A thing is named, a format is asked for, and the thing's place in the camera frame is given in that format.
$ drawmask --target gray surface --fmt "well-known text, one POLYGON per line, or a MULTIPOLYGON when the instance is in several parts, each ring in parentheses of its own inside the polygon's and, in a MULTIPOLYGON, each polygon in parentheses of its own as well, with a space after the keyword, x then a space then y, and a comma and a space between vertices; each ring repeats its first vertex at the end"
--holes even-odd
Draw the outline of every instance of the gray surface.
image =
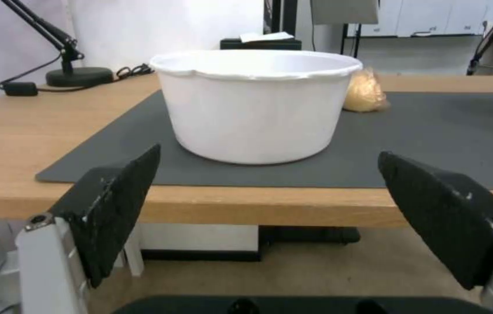
POLYGON ((87 169, 126 161, 161 143, 155 184, 255 187, 384 187, 378 153, 390 150, 493 188, 493 94, 388 93, 392 108, 340 117, 330 146, 271 166, 207 160, 175 141, 161 92, 141 102, 52 166, 39 181, 79 179, 87 169))
POLYGON ((378 24, 378 0, 312 0, 315 24, 378 24))

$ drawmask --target bag of bread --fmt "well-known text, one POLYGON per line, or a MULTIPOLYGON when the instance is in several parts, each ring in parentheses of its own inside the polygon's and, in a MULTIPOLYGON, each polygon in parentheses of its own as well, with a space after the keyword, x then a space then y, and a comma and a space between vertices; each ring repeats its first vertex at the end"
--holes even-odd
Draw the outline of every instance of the bag of bread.
POLYGON ((366 68, 353 73, 343 109, 367 113, 390 107, 374 71, 366 68))

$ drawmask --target desk lamp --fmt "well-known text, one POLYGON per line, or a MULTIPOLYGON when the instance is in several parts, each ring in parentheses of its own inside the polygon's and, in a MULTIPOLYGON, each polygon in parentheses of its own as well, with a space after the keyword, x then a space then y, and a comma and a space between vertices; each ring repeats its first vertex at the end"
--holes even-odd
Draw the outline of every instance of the desk lamp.
MULTIPOLYGON (((53 46, 55 46, 55 48, 57 48, 60 52, 62 69, 53 70, 47 73, 45 76, 47 85, 53 87, 91 87, 99 84, 111 83, 113 81, 113 72, 107 68, 72 67, 72 61, 81 60, 84 58, 84 55, 76 49, 77 40, 72 38, 69 34, 37 16, 19 0, 1 1, 33 29, 39 32, 39 34, 41 34, 41 36, 43 36, 47 41, 53 44, 53 46)), ((9 80, 2 83, 4 90, 7 93, 8 89, 6 85, 9 83, 9 80)))

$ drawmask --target power cord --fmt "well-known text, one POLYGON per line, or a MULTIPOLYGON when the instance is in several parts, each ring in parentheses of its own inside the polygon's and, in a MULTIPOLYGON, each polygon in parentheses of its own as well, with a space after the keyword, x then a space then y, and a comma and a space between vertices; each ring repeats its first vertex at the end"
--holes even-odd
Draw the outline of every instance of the power cord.
POLYGON ((314 11, 312 10, 312 0, 310 0, 310 6, 311 6, 311 24, 312 24, 312 51, 316 51, 316 46, 315 46, 315 15, 314 11))
MULTIPOLYGON (((76 91, 82 91, 84 89, 92 88, 101 84, 95 84, 95 85, 89 85, 89 86, 81 86, 81 87, 75 87, 75 88, 67 88, 67 89, 52 89, 52 88, 38 88, 35 87, 35 83, 15 83, 13 82, 14 80, 17 80, 19 78, 25 77, 26 75, 33 73, 39 69, 44 68, 45 66, 49 64, 53 64, 57 60, 61 58, 61 54, 59 54, 56 58, 53 60, 46 62, 44 64, 41 64, 40 66, 37 66, 31 70, 27 70, 21 74, 18 74, 14 77, 11 77, 9 79, 5 79, 0 82, 0 89, 2 91, 5 91, 7 95, 12 95, 12 96, 35 96, 37 95, 37 91, 39 92, 51 92, 51 93, 69 93, 69 92, 76 92, 76 91)), ((145 74, 150 74, 153 73, 153 69, 151 69, 147 64, 143 63, 139 66, 135 66, 133 69, 130 69, 128 66, 125 66, 118 70, 115 75, 117 77, 116 80, 112 81, 111 83, 116 83, 120 82, 121 80, 125 80, 129 77, 137 77, 140 75, 145 75, 145 74)))

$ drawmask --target screw hole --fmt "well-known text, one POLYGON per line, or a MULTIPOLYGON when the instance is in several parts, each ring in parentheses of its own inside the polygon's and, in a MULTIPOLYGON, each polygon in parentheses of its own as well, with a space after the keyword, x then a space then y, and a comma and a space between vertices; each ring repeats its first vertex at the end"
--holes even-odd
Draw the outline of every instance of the screw hole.
POLYGON ((30 222, 31 223, 40 223, 40 222, 43 222, 45 221, 45 219, 47 219, 47 217, 43 216, 43 215, 39 215, 39 216, 35 216, 33 217, 30 222))

